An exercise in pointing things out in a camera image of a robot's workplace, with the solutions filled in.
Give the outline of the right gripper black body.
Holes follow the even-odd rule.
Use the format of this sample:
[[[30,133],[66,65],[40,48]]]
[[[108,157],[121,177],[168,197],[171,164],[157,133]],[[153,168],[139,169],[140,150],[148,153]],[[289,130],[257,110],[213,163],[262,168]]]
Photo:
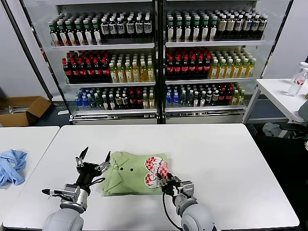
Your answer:
[[[179,187],[180,187],[180,183],[170,184],[169,182],[169,190],[162,190],[162,192],[169,196],[175,196],[179,192]]]

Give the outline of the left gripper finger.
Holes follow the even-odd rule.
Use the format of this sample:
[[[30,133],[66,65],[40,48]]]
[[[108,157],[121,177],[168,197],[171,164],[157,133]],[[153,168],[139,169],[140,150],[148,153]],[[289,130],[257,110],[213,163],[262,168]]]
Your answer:
[[[81,168],[81,167],[84,167],[86,166],[88,163],[87,162],[84,162],[84,158],[87,154],[87,151],[88,151],[88,147],[86,147],[81,153],[79,156],[75,157],[75,161],[76,161],[76,164],[77,164],[77,169],[78,168]]]
[[[110,156],[111,156],[111,151],[109,151],[108,155],[106,156],[105,161],[95,167],[95,170],[106,171],[110,167]]]

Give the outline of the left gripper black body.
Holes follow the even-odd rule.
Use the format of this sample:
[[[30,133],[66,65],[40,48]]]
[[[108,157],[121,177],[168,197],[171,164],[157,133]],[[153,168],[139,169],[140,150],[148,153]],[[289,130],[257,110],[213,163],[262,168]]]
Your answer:
[[[103,182],[105,180],[105,177],[93,180],[94,178],[100,177],[102,175],[101,171],[95,170],[96,166],[98,166],[98,164],[88,163],[86,166],[78,168],[77,172],[79,173],[79,176],[76,180],[76,185],[78,185],[79,187],[90,187],[96,183]]]

